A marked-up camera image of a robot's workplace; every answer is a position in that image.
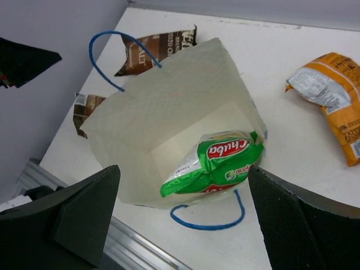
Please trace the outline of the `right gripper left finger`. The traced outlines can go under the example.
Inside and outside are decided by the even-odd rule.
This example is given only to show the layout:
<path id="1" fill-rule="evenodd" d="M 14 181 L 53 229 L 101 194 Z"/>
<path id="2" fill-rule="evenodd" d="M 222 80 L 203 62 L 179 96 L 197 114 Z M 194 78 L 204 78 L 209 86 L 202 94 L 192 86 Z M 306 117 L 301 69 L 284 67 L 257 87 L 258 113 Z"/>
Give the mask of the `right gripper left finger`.
<path id="1" fill-rule="evenodd" d="M 99 267 L 120 182 L 116 165 L 1 212 L 1 269 Z"/>

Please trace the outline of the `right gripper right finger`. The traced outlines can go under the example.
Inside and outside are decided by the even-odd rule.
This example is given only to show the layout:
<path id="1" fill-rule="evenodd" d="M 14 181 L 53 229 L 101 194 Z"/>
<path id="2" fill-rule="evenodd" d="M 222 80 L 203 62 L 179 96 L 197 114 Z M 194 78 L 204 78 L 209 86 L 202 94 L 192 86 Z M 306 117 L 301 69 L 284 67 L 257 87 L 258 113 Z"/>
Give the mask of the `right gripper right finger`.
<path id="1" fill-rule="evenodd" d="M 272 269 L 359 269 L 359 208 L 258 166 L 248 181 Z"/>

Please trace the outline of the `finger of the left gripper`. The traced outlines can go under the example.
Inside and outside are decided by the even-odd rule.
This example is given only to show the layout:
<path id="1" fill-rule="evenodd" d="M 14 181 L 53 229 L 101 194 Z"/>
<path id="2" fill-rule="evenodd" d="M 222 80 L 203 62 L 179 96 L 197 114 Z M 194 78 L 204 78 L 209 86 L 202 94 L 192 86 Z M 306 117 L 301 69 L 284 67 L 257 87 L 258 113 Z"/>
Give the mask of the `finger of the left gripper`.
<path id="1" fill-rule="evenodd" d="M 20 88 L 61 60 L 57 52 L 1 38 L 1 86 Z"/>

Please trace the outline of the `green Chuba snack bag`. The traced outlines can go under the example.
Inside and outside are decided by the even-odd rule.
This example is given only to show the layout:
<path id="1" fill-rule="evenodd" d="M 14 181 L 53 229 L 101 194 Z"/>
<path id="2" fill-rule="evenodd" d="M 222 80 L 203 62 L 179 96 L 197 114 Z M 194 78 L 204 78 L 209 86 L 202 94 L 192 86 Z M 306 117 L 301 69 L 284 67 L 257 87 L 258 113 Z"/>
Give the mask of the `green Chuba snack bag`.
<path id="1" fill-rule="evenodd" d="M 231 188 L 261 161 L 264 144 L 256 131 L 205 134 L 161 185 L 160 194 L 168 197 Z"/>

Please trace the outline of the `blue checkered paper bag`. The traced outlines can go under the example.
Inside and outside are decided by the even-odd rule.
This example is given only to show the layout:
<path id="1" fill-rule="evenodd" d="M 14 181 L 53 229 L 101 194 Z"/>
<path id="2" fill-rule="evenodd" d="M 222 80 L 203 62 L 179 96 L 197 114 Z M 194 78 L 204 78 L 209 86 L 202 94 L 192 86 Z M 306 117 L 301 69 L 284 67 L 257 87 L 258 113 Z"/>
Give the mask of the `blue checkered paper bag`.
<path id="1" fill-rule="evenodd" d="M 205 134 L 256 131 L 266 125 L 228 51 L 218 38 L 183 49 L 130 79 L 81 127 L 103 166 L 120 169 L 118 199 L 171 212 L 236 186 L 162 197 L 161 185 Z"/>

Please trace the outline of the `brown sea salt chips bag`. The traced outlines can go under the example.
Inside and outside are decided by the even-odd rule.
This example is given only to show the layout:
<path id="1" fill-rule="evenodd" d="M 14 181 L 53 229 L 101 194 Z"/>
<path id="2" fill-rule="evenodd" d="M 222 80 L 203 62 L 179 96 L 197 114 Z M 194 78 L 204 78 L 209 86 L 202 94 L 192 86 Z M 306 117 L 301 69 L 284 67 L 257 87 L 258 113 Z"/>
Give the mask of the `brown sea salt chips bag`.
<path id="1" fill-rule="evenodd" d="M 141 48 L 135 41 L 122 36 L 125 45 L 126 61 L 116 77 L 139 75 L 156 66 L 157 62 L 172 56 L 188 47 L 196 45 L 197 27 L 192 29 L 153 34 L 138 38 L 144 47 Z"/>

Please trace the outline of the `orange chips bag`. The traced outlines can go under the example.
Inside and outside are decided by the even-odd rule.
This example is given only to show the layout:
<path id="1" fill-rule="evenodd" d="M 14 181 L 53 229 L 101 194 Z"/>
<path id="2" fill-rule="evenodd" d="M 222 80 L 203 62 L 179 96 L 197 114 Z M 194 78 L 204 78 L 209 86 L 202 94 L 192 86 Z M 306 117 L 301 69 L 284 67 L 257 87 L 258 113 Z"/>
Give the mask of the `orange chips bag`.
<path id="1" fill-rule="evenodd" d="M 349 167 L 359 164 L 359 65 L 330 52 L 299 68 L 286 80 L 321 109 Z"/>

